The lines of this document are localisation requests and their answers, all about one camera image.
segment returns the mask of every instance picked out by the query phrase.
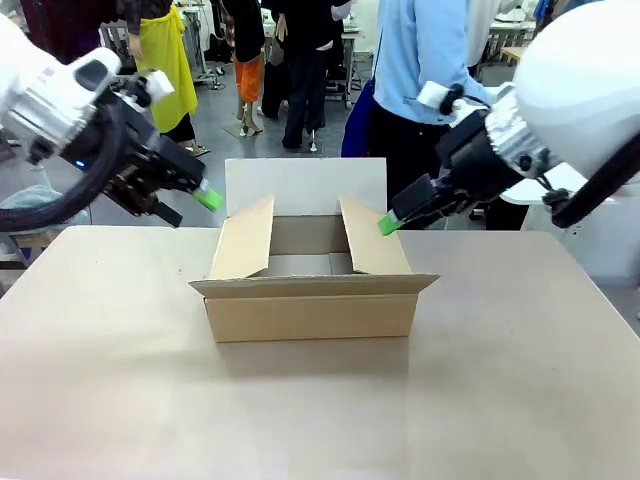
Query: green tape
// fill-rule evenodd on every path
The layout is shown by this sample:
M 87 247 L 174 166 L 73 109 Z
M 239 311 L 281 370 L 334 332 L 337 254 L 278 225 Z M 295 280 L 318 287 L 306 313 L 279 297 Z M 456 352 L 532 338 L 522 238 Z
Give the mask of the green tape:
M 384 217 L 382 217 L 382 220 L 378 222 L 380 233 L 382 233 L 382 235 L 384 235 L 385 237 L 391 235 L 403 225 L 404 222 L 400 222 L 397 220 L 394 221 L 390 215 L 385 215 Z
M 209 210 L 217 210 L 222 206 L 222 195 L 213 190 L 207 188 L 207 190 L 196 190 L 192 193 L 193 197 L 201 204 L 207 207 Z

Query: white shirt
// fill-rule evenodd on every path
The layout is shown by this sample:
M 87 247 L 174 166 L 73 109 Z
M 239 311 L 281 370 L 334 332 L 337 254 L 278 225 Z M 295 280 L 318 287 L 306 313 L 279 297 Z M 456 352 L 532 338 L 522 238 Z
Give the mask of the white shirt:
M 468 66 L 477 65 L 489 39 L 491 24 L 499 13 L 508 13 L 522 4 L 522 0 L 469 0 L 467 41 L 469 42 Z

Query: work table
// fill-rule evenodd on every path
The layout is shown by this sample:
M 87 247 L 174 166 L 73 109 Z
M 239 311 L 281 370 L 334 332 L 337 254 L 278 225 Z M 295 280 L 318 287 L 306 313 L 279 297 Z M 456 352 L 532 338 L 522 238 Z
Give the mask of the work table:
M 542 233 L 402 232 L 411 336 L 218 344 L 212 229 L 74 227 L 0 301 L 0 476 L 634 479 L 640 344 Z

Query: yellow fabric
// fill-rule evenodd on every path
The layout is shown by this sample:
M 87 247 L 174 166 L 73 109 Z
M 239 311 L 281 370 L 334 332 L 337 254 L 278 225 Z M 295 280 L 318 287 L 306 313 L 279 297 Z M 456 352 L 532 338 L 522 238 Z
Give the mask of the yellow fabric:
M 194 113 L 198 98 L 193 87 L 187 55 L 182 43 L 184 25 L 175 5 L 164 17 L 140 22 L 142 60 L 136 60 L 138 71 L 155 68 L 166 73 L 175 92 L 151 105 L 156 128 L 166 133 L 178 125 L 187 113 Z

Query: dark red garment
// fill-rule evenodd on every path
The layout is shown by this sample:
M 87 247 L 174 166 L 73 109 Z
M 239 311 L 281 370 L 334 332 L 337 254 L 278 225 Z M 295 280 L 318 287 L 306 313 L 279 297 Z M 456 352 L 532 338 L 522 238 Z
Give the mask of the dark red garment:
M 100 46 L 100 24 L 118 19 L 116 0 L 23 0 L 31 41 L 68 64 Z

